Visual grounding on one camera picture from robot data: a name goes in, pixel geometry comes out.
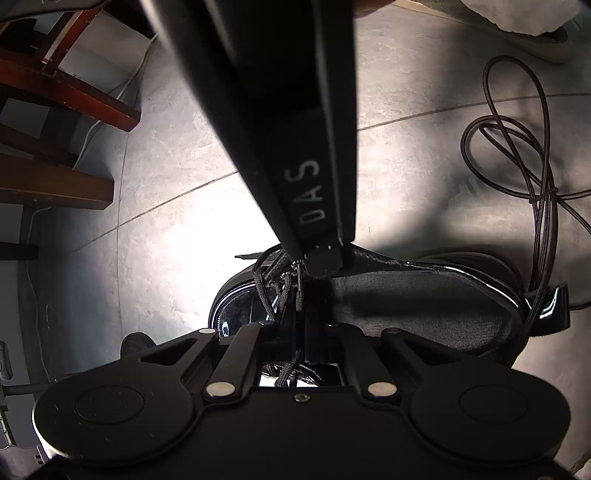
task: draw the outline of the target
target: black cable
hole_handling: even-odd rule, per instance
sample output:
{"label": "black cable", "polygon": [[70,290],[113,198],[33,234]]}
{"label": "black cable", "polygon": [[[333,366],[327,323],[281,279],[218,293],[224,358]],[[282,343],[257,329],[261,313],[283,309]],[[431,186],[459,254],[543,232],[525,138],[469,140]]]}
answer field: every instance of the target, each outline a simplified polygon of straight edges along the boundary
{"label": "black cable", "polygon": [[31,393],[40,393],[47,390],[52,385],[55,385],[56,382],[48,382],[48,383],[33,383],[30,385],[3,385],[2,389],[4,391],[5,396],[10,395],[29,395]]}
{"label": "black cable", "polygon": [[[544,120],[544,145],[542,146],[535,135],[528,130],[523,124],[519,123],[510,117],[499,115],[496,111],[495,102],[491,98],[491,91],[489,87],[489,75],[494,65],[502,61],[509,61],[522,68],[535,85],[540,96],[540,103],[542,106],[542,115]],[[495,190],[510,195],[512,197],[529,200],[534,217],[534,249],[533,262],[530,276],[530,291],[537,291],[534,302],[531,306],[530,313],[525,321],[526,328],[531,328],[534,321],[539,318],[540,311],[543,308],[545,295],[548,292],[548,284],[550,275],[554,267],[554,259],[556,257],[556,246],[558,241],[558,205],[569,212],[575,220],[577,220],[587,232],[591,235],[591,225],[568,203],[567,200],[581,199],[591,196],[591,189],[582,190],[581,192],[559,194],[556,185],[554,184],[554,176],[550,165],[550,114],[548,113],[548,103],[544,89],[535,73],[521,60],[510,56],[499,56],[491,59],[485,66],[482,75],[482,86],[486,103],[488,104],[491,115],[481,116],[473,120],[464,130],[462,139],[460,140],[460,152],[462,158],[470,171],[483,183]],[[513,162],[523,175],[526,192],[518,192],[501,186],[498,183],[485,177],[476,168],[473,158],[468,154],[467,144],[472,138],[472,134],[476,128],[480,133],[494,145],[504,156]],[[487,130],[499,131],[509,149],[505,148],[499,143]],[[519,138],[533,148],[542,163],[541,178],[538,178],[532,171],[530,171],[519,154],[512,137]],[[582,310],[591,306],[591,300],[570,304],[570,310]]]}

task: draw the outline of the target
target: white wall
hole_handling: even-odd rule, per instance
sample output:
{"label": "white wall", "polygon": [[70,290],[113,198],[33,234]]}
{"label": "white wall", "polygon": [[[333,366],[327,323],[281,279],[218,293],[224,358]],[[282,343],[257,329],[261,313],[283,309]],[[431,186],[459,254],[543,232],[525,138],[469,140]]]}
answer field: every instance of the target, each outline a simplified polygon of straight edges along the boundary
{"label": "white wall", "polygon": [[[44,106],[10,99],[0,114],[0,122],[39,138],[48,111]],[[32,157],[1,144],[0,153]],[[21,216],[22,205],[0,203],[0,242],[19,243]],[[14,375],[12,380],[3,381],[6,385],[29,383],[18,315],[17,266],[16,261],[0,261],[0,340],[8,345]],[[8,422],[17,444],[22,447],[38,443],[31,423],[33,403],[32,395],[8,397]],[[0,445],[4,445],[1,436]]]}
{"label": "white wall", "polygon": [[[0,242],[18,243],[21,215],[22,205],[0,203]],[[8,346],[13,374],[12,380],[3,380],[2,383],[29,383],[18,317],[16,261],[0,261],[0,340]],[[17,444],[23,447],[32,447],[38,443],[31,424],[33,403],[32,395],[8,397],[8,423]],[[4,440],[0,437],[0,445],[3,444]]]}
{"label": "white wall", "polygon": [[[35,29],[48,33],[59,14],[36,17]],[[135,72],[150,40],[100,12],[85,28],[60,63],[60,70],[103,92],[114,90]]]}

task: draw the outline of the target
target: metal rod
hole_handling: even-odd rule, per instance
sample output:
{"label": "metal rod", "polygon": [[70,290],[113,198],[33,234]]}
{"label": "metal rod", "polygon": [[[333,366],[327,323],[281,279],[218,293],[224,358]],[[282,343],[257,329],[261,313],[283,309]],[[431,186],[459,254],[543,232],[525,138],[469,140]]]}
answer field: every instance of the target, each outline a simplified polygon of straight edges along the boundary
{"label": "metal rod", "polygon": [[8,446],[16,445],[17,443],[14,441],[14,436],[12,436],[12,430],[10,429],[10,425],[8,424],[8,419],[6,418],[6,411],[0,408],[0,427],[2,428],[2,434],[4,435],[4,439]]}

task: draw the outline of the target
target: black plastic mount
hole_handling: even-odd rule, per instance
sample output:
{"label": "black plastic mount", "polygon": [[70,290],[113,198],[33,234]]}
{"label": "black plastic mount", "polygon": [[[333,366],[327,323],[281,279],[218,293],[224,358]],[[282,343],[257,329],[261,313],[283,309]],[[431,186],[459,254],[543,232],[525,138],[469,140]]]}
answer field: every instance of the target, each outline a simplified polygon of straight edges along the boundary
{"label": "black plastic mount", "polygon": [[337,271],[355,237],[351,0],[142,0],[292,260]]}
{"label": "black plastic mount", "polygon": [[59,382],[33,415],[59,455],[31,478],[291,477],[295,459],[342,478],[572,478],[551,460],[570,412],[550,384],[401,330],[324,329],[344,385],[258,387],[277,361],[273,322],[202,329]]}

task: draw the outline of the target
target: round pad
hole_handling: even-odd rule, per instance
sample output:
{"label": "round pad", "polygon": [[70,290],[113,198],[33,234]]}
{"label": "round pad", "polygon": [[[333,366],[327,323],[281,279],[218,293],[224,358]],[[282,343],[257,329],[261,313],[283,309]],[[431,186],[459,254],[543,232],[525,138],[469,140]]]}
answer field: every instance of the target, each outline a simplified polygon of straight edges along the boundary
{"label": "round pad", "polygon": [[112,425],[131,420],[144,408],[144,398],[128,387],[99,387],[80,396],[78,415],[90,423]]}
{"label": "round pad", "polygon": [[466,415],[484,423],[512,423],[527,412],[527,399],[504,385],[480,385],[460,397]]}
{"label": "round pad", "polygon": [[552,385],[478,358],[430,368],[410,414],[440,448],[491,463],[554,455],[570,423]]}
{"label": "round pad", "polygon": [[60,381],[33,411],[37,433],[57,454],[93,466],[154,456],[193,418],[180,372],[134,357]]}

